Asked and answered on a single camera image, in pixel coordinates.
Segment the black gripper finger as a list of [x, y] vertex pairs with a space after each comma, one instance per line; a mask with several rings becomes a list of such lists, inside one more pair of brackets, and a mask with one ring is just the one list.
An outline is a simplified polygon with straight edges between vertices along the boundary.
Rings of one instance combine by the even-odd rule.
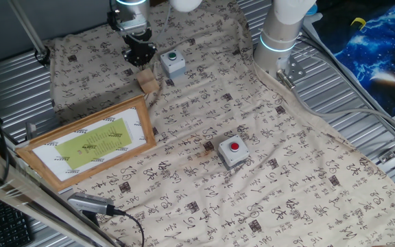
[[140, 65], [143, 66], [147, 64], [156, 53], [156, 46], [154, 44], [144, 44], [141, 45], [139, 50], [139, 62]]
[[122, 52], [125, 61], [133, 64], [133, 65], [142, 65], [142, 60], [140, 55], [136, 54], [132, 50], [125, 50]]

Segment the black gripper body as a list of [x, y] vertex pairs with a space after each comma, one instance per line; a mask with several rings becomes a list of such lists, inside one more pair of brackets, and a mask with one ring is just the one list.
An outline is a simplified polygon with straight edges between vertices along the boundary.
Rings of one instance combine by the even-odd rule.
[[145, 30], [144, 32], [125, 34], [123, 39], [132, 51], [138, 51], [152, 48], [151, 37], [152, 31]]

